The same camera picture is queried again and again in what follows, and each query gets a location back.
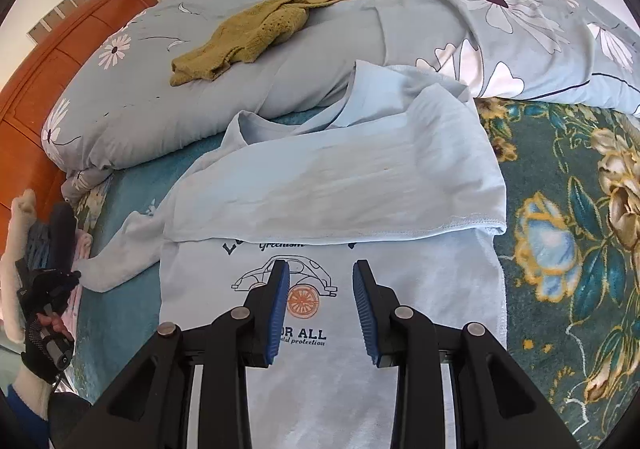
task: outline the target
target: pink cloth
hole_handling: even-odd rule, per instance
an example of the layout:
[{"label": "pink cloth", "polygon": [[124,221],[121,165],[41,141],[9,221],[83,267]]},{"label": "pink cloth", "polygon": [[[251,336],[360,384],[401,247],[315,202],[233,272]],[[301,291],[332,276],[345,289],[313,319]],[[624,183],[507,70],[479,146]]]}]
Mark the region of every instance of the pink cloth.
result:
[{"label": "pink cloth", "polygon": [[[80,229],[76,229],[76,252],[74,253],[74,264],[71,270],[75,270],[76,261],[78,259],[88,259],[91,253],[91,244],[94,238],[91,234],[85,233]],[[80,298],[82,296],[82,286],[78,285],[71,291],[69,296],[68,306],[65,313],[62,315],[62,322],[65,324],[69,333],[76,337],[76,329],[78,327],[78,312],[80,311]]]}]

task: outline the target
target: human hand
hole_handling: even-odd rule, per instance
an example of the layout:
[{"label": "human hand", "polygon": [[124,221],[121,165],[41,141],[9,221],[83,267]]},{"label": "human hand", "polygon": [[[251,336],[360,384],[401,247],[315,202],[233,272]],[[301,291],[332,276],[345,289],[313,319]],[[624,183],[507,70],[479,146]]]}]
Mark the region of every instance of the human hand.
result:
[{"label": "human hand", "polygon": [[75,342],[62,322],[62,319],[56,313],[50,316],[37,313],[31,321],[28,321],[24,344],[25,350],[22,352],[22,362],[31,373],[34,373],[43,381],[53,384],[61,371],[56,366],[60,363],[60,360],[54,361],[47,351],[46,343],[48,343],[50,337],[42,338],[42,328],[47,328],[51,335],[57,334],[64,336],[68,341],[68,347],[70,347],[71,353],[73,352]]},{"label": "human hand", "polygon": [[43,315],[40,313],[36,314],[36,316],[38,317],[38,321],[40,321],[40,324],[42,326],[51,326],[51,329],[54,332],[63,334],[70,341],[74,340],[74,338],[71,337],[69,330],[66,329],[66,326],[62,322],[62,319],[60,318],[60,316],[55,312],[53,312],[53,314],[50,317],[48,315]]}]

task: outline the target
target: air vent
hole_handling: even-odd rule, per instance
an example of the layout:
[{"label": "air vent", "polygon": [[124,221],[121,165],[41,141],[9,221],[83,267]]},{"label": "air vent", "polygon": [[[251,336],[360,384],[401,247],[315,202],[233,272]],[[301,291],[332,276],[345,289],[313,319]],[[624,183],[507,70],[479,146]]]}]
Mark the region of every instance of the air vent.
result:
[{"label": "air vent", "polygon": [[49,32],[51,32],[52,29],[62,23],[62,20],[69,16],[80,5],[85,3],[85,1],[87,0],[62,0],[34,25],[34,27],[27,33],[28,36],[30,36],[36,44],[41,43],[49,35]]}]

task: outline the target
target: floral comforter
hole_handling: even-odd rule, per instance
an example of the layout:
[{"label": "floral comforter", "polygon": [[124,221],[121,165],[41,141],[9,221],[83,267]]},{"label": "floral comforter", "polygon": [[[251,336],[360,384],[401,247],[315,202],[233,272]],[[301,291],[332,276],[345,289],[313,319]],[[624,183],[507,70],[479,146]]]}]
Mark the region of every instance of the floral comforter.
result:
[{"label": "floral comforter", "polygon": [[478,101],[507,184],[508,349],[583,448],[640,385],[640,155],[612,110]]},{"label": "floral comforter", "polygon": [[174,58],[261,1],[162,0],[109,37],[44,124],[44,151],[74,173],[63,195],[222,132],[241,110],[329,105],[356,60],[438,71],[473,97],[640,107],[638,36],[593,0],[348,0],[213,82],[169,84]]}]

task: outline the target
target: gray comforter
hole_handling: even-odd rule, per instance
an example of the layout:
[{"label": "gray comforter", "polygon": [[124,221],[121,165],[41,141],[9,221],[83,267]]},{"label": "gray comforter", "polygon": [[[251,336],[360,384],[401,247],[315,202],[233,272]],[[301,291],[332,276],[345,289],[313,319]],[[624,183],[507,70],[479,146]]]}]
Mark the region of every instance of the gray comforter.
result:
[{"label": "gray comforter", "polygon": [[223,131],[239,110],[270,119],[328,105],[356,59],[438,71],[475,97],[640,105],[638,36],[592,0],[351,0],[219,79],[171,87],[171,60],[261,0],[163,0],[105,41],[42,131],[73,200],[111,171]]}]

